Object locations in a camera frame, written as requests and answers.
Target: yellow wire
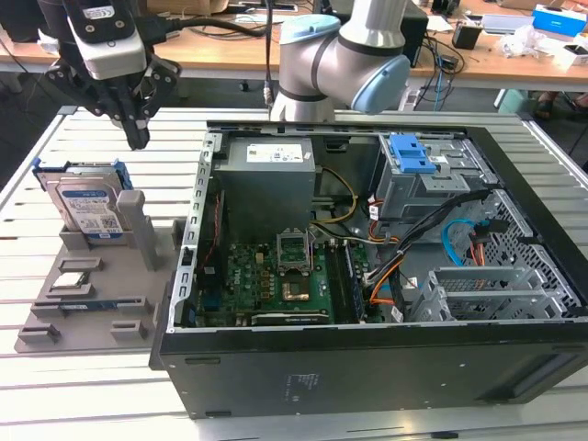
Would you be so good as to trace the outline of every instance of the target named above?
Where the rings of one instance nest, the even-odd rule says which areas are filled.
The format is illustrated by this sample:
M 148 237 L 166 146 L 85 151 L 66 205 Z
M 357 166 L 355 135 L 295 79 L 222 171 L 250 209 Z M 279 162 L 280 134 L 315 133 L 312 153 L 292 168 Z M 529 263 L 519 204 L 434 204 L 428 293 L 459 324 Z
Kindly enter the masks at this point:
M 345 181 L 343 179 L 343 177 L 341 175 L 339 175 L 337 172 L 335 172 L 333 169 L 323 167 L 322 170 L 326 170 L 327 172 L 335 175 L 337 177 L 337 179 L 339 179 L 343 183 L 343 185 L 347 187 L 347 189 L 349 190 L 349 193 L 351 193 L 351 197 L 353 198 L 353 204 L 351 204 L 351 208 L 343 216 L 339 216 L 338 218 L 325 219 L 325 220 L 314 220 L 312 223 L 337 223 L 337 222 L 345 221 L 345 220 L 349 219 L 353 215 L 353 213 L 356 211 L 356 207 L 357 207 L 356 192 L 353 191 L 353 188 L 349 185 L 349 183 L 347 181 Z

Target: box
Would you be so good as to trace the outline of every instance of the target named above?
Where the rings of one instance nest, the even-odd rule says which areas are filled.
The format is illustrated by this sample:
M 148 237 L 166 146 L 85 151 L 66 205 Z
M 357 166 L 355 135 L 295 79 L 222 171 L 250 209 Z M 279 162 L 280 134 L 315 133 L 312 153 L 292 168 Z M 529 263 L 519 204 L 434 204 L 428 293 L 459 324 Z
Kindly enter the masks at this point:
M 575 37 L 586 26 L 586 14 L 566 11 L 559 7 L 537 5 L 533 11 L 535 29 L 548 30 Z
M 553 55 L 554 62 L 564 68 L 588 65 L 588 50 L 579 44 L 566 44 Z
M 224 11 L 229 0 L 147 0 L 150 12 L 171 12 L 187 16 L 209 16 Z

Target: blue hard drive label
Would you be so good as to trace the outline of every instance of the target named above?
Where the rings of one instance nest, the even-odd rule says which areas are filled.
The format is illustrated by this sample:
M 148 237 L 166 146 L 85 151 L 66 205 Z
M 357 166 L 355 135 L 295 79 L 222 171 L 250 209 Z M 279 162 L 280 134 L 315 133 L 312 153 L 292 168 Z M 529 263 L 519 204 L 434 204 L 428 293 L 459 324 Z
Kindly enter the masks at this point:
M 114 201 L 104 190 L 63 190 L 62 199 L 80 230 L 89 237 L 110 239 L 120 237 L 122 227 Z

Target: wooden desk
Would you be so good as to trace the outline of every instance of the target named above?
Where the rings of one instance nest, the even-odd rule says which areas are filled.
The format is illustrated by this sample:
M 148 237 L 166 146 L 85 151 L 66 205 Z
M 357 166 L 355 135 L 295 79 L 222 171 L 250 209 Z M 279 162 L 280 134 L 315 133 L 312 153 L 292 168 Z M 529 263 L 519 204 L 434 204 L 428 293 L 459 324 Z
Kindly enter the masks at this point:
M 462 11 L 494 14 L 529 14 L 513 9 L 501 8 L 482 0 L 462 0 Z M 451 21 L 460 18 L 456 14 Z M 274 31 L 277 41 L 279 29 Z M 451 44 L 451 34 L 435 35 L 440 41 Z M 505 58 L 494 48 L 496 36 L 480 35 L 476 49 L 460 51 L 466 60 L 466 68 L 454 85 L 478 88 L 518 88 L 524 90 L 567 90 L 588 92 L 588 68 L 571 67 L 564 71 L 555 66 L 546 55 Z M 54 57 L 44 53 L 32 43 L 12 43 L 3 39 L 7 47 L 31 72 L 44 72 Z M 159 56 L 179 62 L 184 77 L 263 79 L 265 76 L 265 44 L 263 39 L 245 41 L 220 41 L 197 35 L 185 29 L 173 40 L 156 47 Z M 277 78 L 279 68 L 279 46 L 272 45 L 271 69 Z M 0 71 L 20 72 L 20 68 L 0 48 Z M 409 88 L 414 91 L 424 85 L 433 74 L 433 58 L 422 51 L 417 67 L 411 70 Z
M 460 11 L 467 10 L 472 14 L 531 15 L 531 11 L 507 9 L 482 0 L 462 0 Z M 460 18 L 461 13 L 455 14 L 449 21 L 454 24 Z M 434 36 L 451 46 L 453 32 L 437 33 Z M 473 51 L 459 50 L 466 61 L 466 67 L 456 77 L 456 86 L 487 87 L 490 82 L 495 88 L 588 90 L 588 68 L 572 66 L 563 70 L 546 54 L 540 54 L 538 59 L 531 56 L 507 59 L 494 47 L 499 39 L 498 36 L 482 32 Z M 444 53 L 450 53 L 450 50 L 444 50 Z M 432 66 L 431 53 L 422 51 L 419 66 L 413 69 L 413 75 L 430 76 Z

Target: sticker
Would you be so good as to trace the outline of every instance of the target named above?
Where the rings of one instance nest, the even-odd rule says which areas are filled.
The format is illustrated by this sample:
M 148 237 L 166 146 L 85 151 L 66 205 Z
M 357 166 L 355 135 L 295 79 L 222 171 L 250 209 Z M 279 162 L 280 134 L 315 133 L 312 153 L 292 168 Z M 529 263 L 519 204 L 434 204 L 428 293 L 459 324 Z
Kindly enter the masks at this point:
M 429 156 L 429 161 L 438 164 L 449 164 L 445 156 Z
M 400 312 L 400 310 L 398 308 L 396 308 L 395 306 L 392 306 L 392 319 L 396 323 L 402 323 L 402 322 L 404 322 L 404 315 L 402 315 L 402 313 Z
M 248 163 L 303 163 L 300 144 L 250 144 Z
M 111 234 L 122 234 L 119 218 L 108 203 L 104 190 L 64 190 L 63 202 L 75 223 L 84 234 L 107 239 Z
M 320 374 L 287 375 L 284 401 L 297 403 L 308 399 L 311 392 L 318 389 L 320 379 Z
M 62 305 L 60 306 L 62 310 L 87 310 L 88 307 L 85 305 Z
M 409 277 L 406 281 L 406 285 L 403 286 L 404 289 L 415 289 L 418 288 L 418 279 L 416 277 Z
M 114 7 L 112 6 L 101 6 L 101 7 L 90 7 L 84 9 L 84 16 L 90 20 L 99 20 L 100 18 L 110 18 L 114 16 Z
M 373 221 L 377 221 L 379 219 L 379 210 L 378 207 L 375 205 L 369 206 L 369 218 Z

